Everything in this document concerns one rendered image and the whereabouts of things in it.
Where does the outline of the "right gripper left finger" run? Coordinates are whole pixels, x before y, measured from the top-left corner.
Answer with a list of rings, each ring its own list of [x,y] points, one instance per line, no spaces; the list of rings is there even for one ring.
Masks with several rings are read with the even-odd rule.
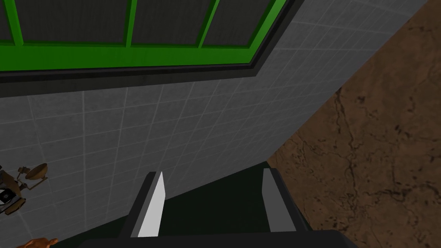
[[[164,202],[165,185],[163,173],[160,171],[148,173],[130,209],[119,237],[158,236]]]

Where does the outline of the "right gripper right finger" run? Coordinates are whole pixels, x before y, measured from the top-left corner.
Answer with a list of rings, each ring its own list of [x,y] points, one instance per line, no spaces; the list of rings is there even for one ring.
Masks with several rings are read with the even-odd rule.
[[[262,198],[271,232],[310,231],[276,168],[263,170]]]

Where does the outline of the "green framed window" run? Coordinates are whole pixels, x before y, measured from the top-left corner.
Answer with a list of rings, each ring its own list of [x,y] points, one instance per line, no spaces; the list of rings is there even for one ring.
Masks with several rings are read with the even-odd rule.
[[[255,76],[304,0],[0,0],[0,98]]]

